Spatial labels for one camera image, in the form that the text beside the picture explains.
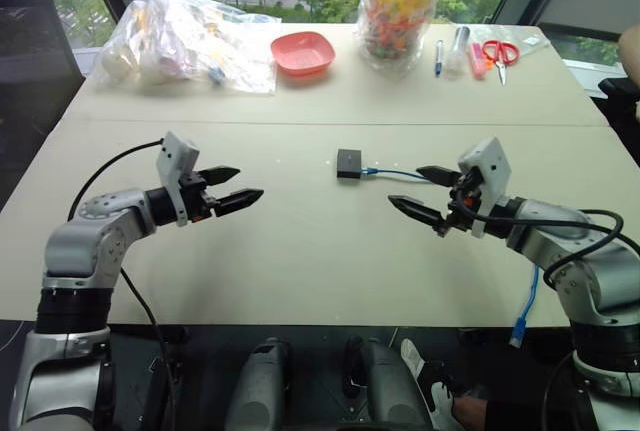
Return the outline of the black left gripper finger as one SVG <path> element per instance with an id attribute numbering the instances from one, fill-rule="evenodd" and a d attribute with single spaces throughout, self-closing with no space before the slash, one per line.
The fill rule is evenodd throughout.
<path id="1" fill-rule="evenodd" d="M 197 183 L 204 187 L 223 184 L 238 175 L 240 170 L 230 166 L 216 166 L 196 172 Z"/>
<path id="2" fill-rule="evenodd" d="M 226 216 L 252 206 L 264 194 L 261 189 L 243 189 L 216 200 L 214 213 L 217 217 Z"/>

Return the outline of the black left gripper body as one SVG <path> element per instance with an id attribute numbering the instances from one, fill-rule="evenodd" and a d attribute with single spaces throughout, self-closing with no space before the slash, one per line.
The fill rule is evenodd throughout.
<path id="1" fill-rule="evenodd" d="M 208 187 L 217 183 L 213 173 L 191 173 L 180 178 L 180 193 L 189 221 L 220 216 L 218 200 L 207 192 Z"/>

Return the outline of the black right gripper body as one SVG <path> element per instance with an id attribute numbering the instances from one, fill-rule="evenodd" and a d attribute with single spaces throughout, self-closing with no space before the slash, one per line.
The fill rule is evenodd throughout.
<path id="1" fill-rule="evenodd" d="M 473 216 L 480 206 L 480 185 L 483 177 L 478 168 L 472 168 L 466 173 L 458 172 L 458 181 L 454 186 L 444 186 L 450 189 L 449 213 L 444 218 L 445 226 L 436 230 L 440 237 L 444 237 L 451 228 L 469 231 L 473 225 Z"/>

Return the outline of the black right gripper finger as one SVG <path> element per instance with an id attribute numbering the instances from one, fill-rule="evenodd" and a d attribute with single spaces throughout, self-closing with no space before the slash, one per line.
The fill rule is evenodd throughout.
<path id="1" fill-rule="evenodd" d="M 441 166 L 423 166 L 416 173 L 438 186 L 454 186 L 458 181 L 457 171 Z"/>
<path id="2" fill-rule="evenodd" d="M 426 207 L 421 201 L 404 195 L 388 195 L 387 199 L 401 213 L 433 230 L 442 230 L 446 224 L 438 210 Z"/>

